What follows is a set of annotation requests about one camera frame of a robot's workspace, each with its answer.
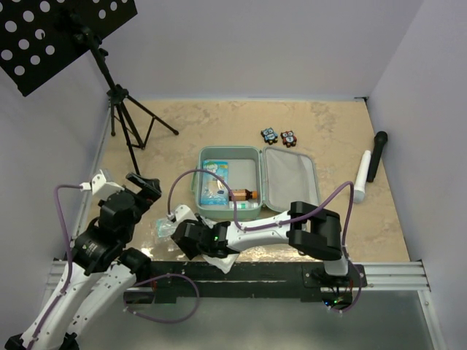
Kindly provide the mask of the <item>blue cotton swab bag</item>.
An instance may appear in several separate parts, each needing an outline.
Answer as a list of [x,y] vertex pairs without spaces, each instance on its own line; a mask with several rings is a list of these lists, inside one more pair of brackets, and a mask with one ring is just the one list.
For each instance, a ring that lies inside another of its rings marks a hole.
[[[203,169],[228,182],[228,162],[224,160],[205,160]],[[228,190],[213,175],[203,173],[200,204],[203,206],[225,206],[228,204]]]

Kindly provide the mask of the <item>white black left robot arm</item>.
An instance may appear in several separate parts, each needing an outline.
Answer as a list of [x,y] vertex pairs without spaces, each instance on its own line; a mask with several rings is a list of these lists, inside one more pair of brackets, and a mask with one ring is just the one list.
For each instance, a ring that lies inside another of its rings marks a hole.
[[99,215],[74,241],[62,231],[67,263],[61,279],[33,324],[10,337],[6,349],[78,349],[77,339],[93,317],[132,284],[150,280],[151,259],[127,245],[161,197],[160,181],[135,173],[126,179],[139,191],[120,186],[104,171],[77,185],[99,199]]

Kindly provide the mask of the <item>teal clear zip bag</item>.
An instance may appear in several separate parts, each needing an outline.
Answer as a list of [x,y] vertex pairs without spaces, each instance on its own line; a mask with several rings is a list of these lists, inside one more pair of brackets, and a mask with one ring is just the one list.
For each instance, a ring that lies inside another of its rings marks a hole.
[[157,219],[155,221],[155,236],[159,239],[170,238],[177,229],[177,223],[167,218]]

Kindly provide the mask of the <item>brown bottle orange cap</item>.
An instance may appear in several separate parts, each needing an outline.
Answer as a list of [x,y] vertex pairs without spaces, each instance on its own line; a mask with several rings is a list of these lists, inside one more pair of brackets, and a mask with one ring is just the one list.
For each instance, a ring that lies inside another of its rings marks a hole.
[[239,189],[239,190],[232,190],[229,194],[230,201],[249,201],[249,200],[257,200],[258,199],[258,192],[257,191],[250,191],[247,189]]

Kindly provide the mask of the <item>white gauze pack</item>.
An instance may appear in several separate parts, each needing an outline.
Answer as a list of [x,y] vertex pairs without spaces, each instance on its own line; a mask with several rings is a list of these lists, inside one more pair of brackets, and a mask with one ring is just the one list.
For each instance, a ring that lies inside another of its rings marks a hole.
[[221,270],[224,274],[227,274],[231,271],[236,259],[238,258],[239,253],[236,254],[228,254],[225,258],[219,257],[210,257],[206,254],[203,254],[203,259],[209,263],[210,265],[215,266],[219,270]]

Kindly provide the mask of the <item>white plastic bottle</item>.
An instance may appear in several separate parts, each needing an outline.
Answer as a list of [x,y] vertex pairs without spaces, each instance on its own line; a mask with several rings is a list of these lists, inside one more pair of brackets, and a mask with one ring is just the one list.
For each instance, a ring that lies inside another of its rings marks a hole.
[[249,202],[249,201],[237,201],[229,202],[229,208],[230,209],[236,209],[236,210],[250,210],[250,209],[256,209],[258,208],[258,203],[256,202]]

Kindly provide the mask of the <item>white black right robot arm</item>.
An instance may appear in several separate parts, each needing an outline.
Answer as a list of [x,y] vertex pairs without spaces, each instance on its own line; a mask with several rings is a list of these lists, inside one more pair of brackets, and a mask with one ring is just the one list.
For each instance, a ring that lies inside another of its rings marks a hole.
[[341,239],[339,214],[296,201],[280,214],[249,222],[224,221],[208,225],[187,206],[179,206],[172,241],[192,260],[197,256],[229,273],[242,252],[259,246],[287,244],[323,261],[325,278],[335,287],[351,277]]

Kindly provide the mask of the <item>mint green medicine case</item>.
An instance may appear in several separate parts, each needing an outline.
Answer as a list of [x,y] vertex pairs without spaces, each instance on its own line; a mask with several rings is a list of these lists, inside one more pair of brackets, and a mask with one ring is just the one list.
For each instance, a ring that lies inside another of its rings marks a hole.
[[264,206],[282,212],[294,201],[321,203],[314,161],[305,154],[271,146],[211,146],[201,149],[196,167],[202,168],[206,160],[228,164],[227,184],[232,190],[258,193],[258,199],[237,211],[240,221],[257,219]]

